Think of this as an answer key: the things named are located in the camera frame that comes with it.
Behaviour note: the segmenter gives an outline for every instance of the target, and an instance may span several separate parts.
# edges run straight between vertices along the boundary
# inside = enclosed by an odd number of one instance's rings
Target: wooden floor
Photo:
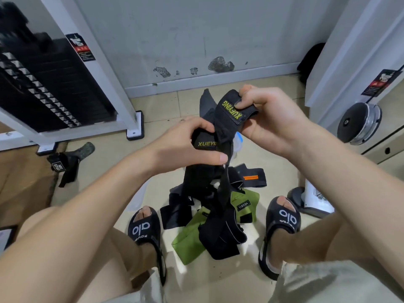
[[[9,129],[0,125],[0,133]],[[66,142],[58,146],[64,151]],[[0,227],[21,224],[49,206],[57,181],[46,156],[37,156],[38,146],[0,152]]]

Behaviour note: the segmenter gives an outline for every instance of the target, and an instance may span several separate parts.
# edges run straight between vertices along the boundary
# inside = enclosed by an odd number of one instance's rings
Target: damaged wall patch
[[[156,67],[153,69],[153,71],[158,72],[164,78],[171,76],[165,67]]]
[[[218,56],[210,62],[208,70],[216,73],[229,72],[234,70],[234,64],[232,62],[226,63],[223,56]]]

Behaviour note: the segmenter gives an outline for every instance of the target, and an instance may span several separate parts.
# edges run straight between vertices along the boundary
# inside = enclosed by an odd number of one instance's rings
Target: person's right hand
[[[236,108],[255,104],[259,109],[257,116],[245,122],[241,133],[261,148],[290,158],[295,142],[313,127],[313,123],[279,88],[244,85],[239,95],[242,100]]]

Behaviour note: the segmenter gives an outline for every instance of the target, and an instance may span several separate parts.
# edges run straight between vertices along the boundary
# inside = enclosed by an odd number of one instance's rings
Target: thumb
[[[225,153],[218,151],[205,151],[205,150],[196,150],[197,151],[197,163],[203,163],[205,165],[223,165],[229,159]]]

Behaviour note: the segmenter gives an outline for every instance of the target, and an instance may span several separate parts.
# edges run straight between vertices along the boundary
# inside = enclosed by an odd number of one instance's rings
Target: black round knob
[[[342,116],[338,125],[337,137],[347,143],[354,139],[363,129],[368,116],[369,107],[366,103],[355,103]]]

